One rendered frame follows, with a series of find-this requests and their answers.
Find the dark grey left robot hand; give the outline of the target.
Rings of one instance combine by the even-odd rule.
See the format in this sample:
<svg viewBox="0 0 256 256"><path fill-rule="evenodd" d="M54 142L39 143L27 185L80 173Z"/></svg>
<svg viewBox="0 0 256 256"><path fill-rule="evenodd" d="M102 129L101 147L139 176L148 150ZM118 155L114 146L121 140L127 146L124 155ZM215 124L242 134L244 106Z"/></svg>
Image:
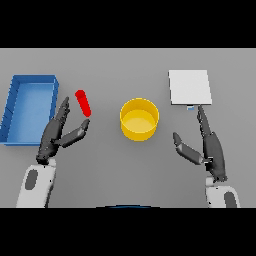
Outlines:
<svg viewBox="0 0 256 256"><path fill-rule="evenodd" d="M60 147L67 148L85 137L90 123L89 119L84 120L78 128L68 134L62 134L69 112L69 97L66 97L56 116L48 122L44 129L36 155L38 164L48 165L49 159L57 154Z"/></svg>

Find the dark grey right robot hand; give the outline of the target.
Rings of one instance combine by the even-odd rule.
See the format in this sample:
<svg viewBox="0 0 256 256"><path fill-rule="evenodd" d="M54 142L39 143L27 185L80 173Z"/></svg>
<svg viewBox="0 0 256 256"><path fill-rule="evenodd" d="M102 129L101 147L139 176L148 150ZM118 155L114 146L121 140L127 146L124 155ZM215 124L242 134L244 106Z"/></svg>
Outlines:
<svg viewBox="0 0 256 256"><path fill-rule="evenodd" d="M203 106L198 106L197 119L203 140L203 153L186 145L181 137L174 132L173 140L176 152L195 165L205 165L206 170L213 176L214 182L227 180L225 159L220 140L216 133L210 129Z"/></svg>

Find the red beaker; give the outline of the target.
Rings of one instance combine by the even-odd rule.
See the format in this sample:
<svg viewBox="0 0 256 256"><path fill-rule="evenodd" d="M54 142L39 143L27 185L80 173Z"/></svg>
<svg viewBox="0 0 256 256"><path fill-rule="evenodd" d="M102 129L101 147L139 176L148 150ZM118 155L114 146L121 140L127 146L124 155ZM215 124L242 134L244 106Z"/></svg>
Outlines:
<svg viewBox="0 0 256 256"><path fill-rule="evenodd" d="M91 116L91 108L90 108L90 104L88 102L86 93L84 90L77 90L75 92L75 97L79 103L79 106L82 110L82 113L89 118Z"/></svg>

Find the pale square measuring scale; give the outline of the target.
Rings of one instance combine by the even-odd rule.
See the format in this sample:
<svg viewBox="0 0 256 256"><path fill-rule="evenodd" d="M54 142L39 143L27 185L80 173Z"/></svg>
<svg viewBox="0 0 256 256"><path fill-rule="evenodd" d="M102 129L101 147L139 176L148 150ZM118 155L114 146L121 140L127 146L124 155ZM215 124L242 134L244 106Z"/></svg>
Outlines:
<svg viewBox="0 0 256 256"><path fill-rule="evenodd" d="M212 96L206 70L169 70L170 103L194 108L211 105Z"/></svg>

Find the yellow bowl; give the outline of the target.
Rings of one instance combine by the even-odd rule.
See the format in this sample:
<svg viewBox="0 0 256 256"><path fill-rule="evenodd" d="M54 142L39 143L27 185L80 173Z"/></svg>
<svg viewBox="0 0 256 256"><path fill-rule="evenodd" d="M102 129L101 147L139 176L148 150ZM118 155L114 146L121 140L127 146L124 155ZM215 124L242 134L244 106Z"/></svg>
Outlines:
<svg viewBox="0 0 256 256"><path fill-rule="evenodd" d="M158 108L145 98L133 98L120 110L120 128L125 137L135 142L144 142L151 138L159 119Z"/></svg>

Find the blue tray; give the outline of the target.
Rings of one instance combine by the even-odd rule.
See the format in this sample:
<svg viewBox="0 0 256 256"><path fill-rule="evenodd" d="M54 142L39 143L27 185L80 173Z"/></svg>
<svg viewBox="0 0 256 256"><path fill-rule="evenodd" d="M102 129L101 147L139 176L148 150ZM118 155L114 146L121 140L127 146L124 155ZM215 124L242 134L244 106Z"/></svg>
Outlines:
<svg viewBox="0 0 256 256"><path fill-rule="evenodd" d="M39 146L55 115L58 88L55 75L13 75L0 123L0 144Z"/></svg>

